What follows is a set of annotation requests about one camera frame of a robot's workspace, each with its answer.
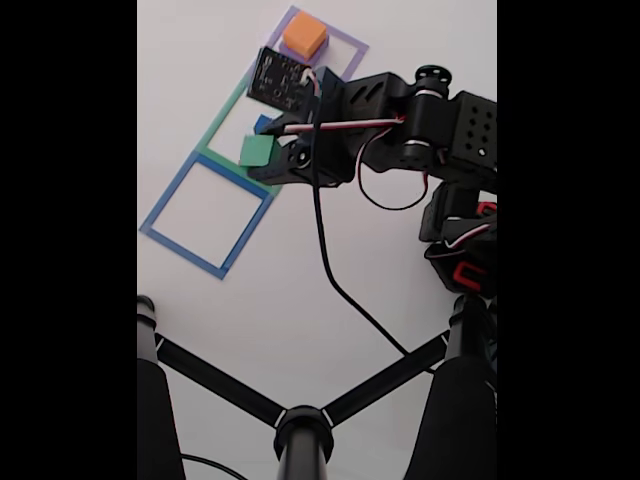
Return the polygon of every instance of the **purple tape square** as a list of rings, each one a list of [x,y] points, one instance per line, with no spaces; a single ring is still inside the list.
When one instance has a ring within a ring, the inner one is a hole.
[[[287,10],[287,13],[284,14],[284,17],[282,17],[282,19],[280,20],[280,23],[278,23],[278,26],[276,27],[276,29],[273,31],[273,33],[267,40],[267,43],[265,43],[267,47],[275,49],[278,38],[282,36],[284,29],[287,28],[287,25],[289,25],[289,22],[291,21],[291,19],[295,17],[299,11],[300,9],[298,7],[294,7],[293,5],[289,7],[289,10]],[[314,17],[314,18],[319,22],[322,22],[327,27],[327,35],[329,37],[339,38],[343,42],[348,43],[352,47],[355,47],[356,52],[354,53],[353,58],[349,62],[349,65],[347,65],[347,68],[345,68],[344,72],[342,72],[342,75],[340,75],[340,78],[342,80],[344,80],[345,82],[348,82],[349,80],[351,80],[351,77],[356,71],[356,68],[358,68],[358,65],[360,65],[360,62],[362,61],[364,54],[367,53],[367,50],[369,50],[369,45],[367,45],[364,42],[361,42],[360,40],[352,37],[349,34],[344,33],[342,30],[338,30],[336,27],[329,25],[327,22],[322,21],[318,17]],[[251,64],[251,67],[249,67],[249,71],[247,72],[246,78],[249,78],[249,75],[253,72],[254,68],[255,68],[255,60]]]

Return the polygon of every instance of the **green cube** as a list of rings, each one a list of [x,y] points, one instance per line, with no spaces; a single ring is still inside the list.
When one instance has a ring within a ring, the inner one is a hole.
[[[274,142],[273,135],[246,135],[240,152],[240,166],[264,167],[268,165]]]

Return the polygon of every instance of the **wire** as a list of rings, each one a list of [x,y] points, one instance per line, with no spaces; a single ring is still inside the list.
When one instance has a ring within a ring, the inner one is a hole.
[[[237,480],[248,480],[247,477],[243,477],[235,470],[231,470],[229,467],[225,467],[224,465],[214,462],[213,460],[208,460],[202,457],[196,457],[195,455],[189,455],[187,453],[181,453],[180,456],[183,460],[189,460],[190,462],[198,462],[203,463],[205,465],[209,465],[210,467],[217,468],[218,470],[222,470],[224,473],[231,475],[233,478]]]
[[[316,110],[313,115],[313,132],[311,134],[311,187],[313,190],[313,207],[316,215],[316,226],[318,228],[318,241],[320,243],[320,254],[322,255],[322,265],[324,266],[324,271],[327,274],[327,278],[329,279],[329,283],[331,286],[338,292],[338,294],[344,298],[349,305],[355,308],[364,318],[366,318],[371,325],[373,325],[376,330],[378,330],[383,337],[385,337],[389,343],[391,343],[396,350],[398,350],[402,355],[409,355],[409,351],[405,349],[400,343],[393,338],[393,336],[385,330],[385,328],[378,323],[378,321],[369,314],[364,308],[360,306],[358,302],[356,302],[353,298],[349,296],[347,292],[345,292],[338,282],[333,276],[333,272],[331,271],[331,266],[329,265],[329,255],[327,253],[327,243],[324,235],[324,222],[322,221],[322,208],[320,206],[320,176],[318,174],[318,163],[316,162],[316,140],[318,137],[318,132],[320,131],[320,95],[316,96]],[[434,374],[432,368],[427,367],[425,369],[427,372]]]
[[[468,240],[472,237],[480,235],[482,232],[489,230],[489,228],[491,228],[491,225],[489,225],[488,223],[485,223],[484,225],[480,225],[479,227],[472,228],[467,233],[460,235],[453,243],[450,244],[445,240],[444,244],[447,246],[447,248],[451,248],[451,249],[456,248],[465,240]]]
[[[458,250],[457,252],[438,253],[436,255],[425,255],[424,258],[426,258],[427,260],[433,260],[436,258],[455,257],[456,255],[460,255],[464,252],[466,252],[466,250]]]
[[[371,120],[349,120],[345,122],[325,122],[320,124],[320,130],[340,130],[345,128],[374,128],[401,125],[404,120],[399,118],[374,118]],[[284,133],[300,133],[313,131],[312,123],[296,123],[286,125]]]
[[[380,205],[373,198],[371,198],[367,192],[365,192],[364,186],[362,185],[362,156],[364,154],[364,151],[366,150],[366,148],[371,143],[373,143],[374,141],[378,140],[379,138],[384,137],[387,133],[389,133],[392,130],[392,128],[393,127],[389,127],[387,129],[383,130],[379,134],[374,135],[368,142],[365,142],[365,143],[362,144],[362,146],[360,147],[360,150],[358,150],[358,155],[356,156],[356,172],[357,172],[357,176],[358,176],[358,186],[360,187],[360,191],[362,192],[362,194],[365,196],[365,198],[367,200],[369,200],[371,203],[373,203],[376,207],[381,208],[383,210],[389,210],[389,211],[392,211],[392,212],[400,212],[402,210],[409,210],[410,208],[415,207],[422,200],[424,200],[424,198],[427,196],[427,192],[429,191],[429,183],[427,181],[427,174],[426,173],[423,174],[424,192],[422,192],[422,195],[420,195],[420,198],[418,198],[415,202],[411,203],[410,205],[406,205],[404,207],[385,207],[384,205]]]

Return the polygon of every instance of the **blue tape square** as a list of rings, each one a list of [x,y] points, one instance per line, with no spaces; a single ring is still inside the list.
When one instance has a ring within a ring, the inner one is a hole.
[[[184,178],[187,176],[187,174],[191,170],[191,167],[193,167],[196,163],[200,163],[201,165],[204,165],[211,171],[217,173],[218,175],[223,176],[230,182],[235,183],[239,187],[245,189],[249,193],[255,195],[256,197],[262,200],[262,202],[260,203],[260,206],[253,214],[253,217],[251,217],[251,220],[249,221],[247,226],[244,228],[244,231],[236,241],[235,245],[233,246],[233,248],[231,249],[227,257],[225,258],[222,265],[219,267],[216,265],[213,265],[212,263],[207,262],[202,257],[199,257],[195,253],[190,252],[183,246],[178,245],[176,242],[174,242],[170,238],[166,237],[165,235],[153,229],[153,223],[158,219],[158,217],[162,213],[162,210],[164,210],[164,207],[167,206],[167,203],[169,203],[169,200],[171,200],[171,197],[176,192],[176,190],[178,189],[178,187],[180,186]],[[163,245],[164,247],[168,248],[172,252],[177,253],[185,260],[193,263],[197,267],[202,268],[203,270],[209,272],[211,275],[214,275],[215,277],[222,280],[224,279],[225,275],[227,274],[227,272],[229,271],[233,263],[236,261],[236,258],[238,258],[238,255],[240,255],[240,252],[242,251],[245,244],[251,237],[251,234],[253,233],[253,231],[258,226],[258,223],[260,223],[260,220],[264,216],[265,212],[269,209],[271,202],[273,202],[273,198],[274,198],[273,195],[261,189],[260,187],[256,186],[255,184],[251,183],[246,178],[243,178],[237,173],[232,172],[231,170],[223,167],[219,163],[209,160],[204,155],[194,151],[191,153],[191,155],[189,155],[189,157],[184,162],[182,167],[180,167],[180,170],[178,170],[178,173],[176,174],[176,176],[173,178],[173,180],[171,180],[171,183],[169,184],[167,189],[164,191],[164,193],[162,194],[158,202],[155,204],[155,206],[151,209],[151,212],[149,213],[145,221],[142,223],[142,226],[140,227],[140,232],[144,233],[146,236],[148,236],[149,238],[152,238],[153,240],[158,242],[160,245]]]

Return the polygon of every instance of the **orange cube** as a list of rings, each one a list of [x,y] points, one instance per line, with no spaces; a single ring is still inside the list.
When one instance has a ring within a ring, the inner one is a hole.
[[[282,38],[288,48],[309,60],[327,38],[327,27],[308,13],[298,12]]]

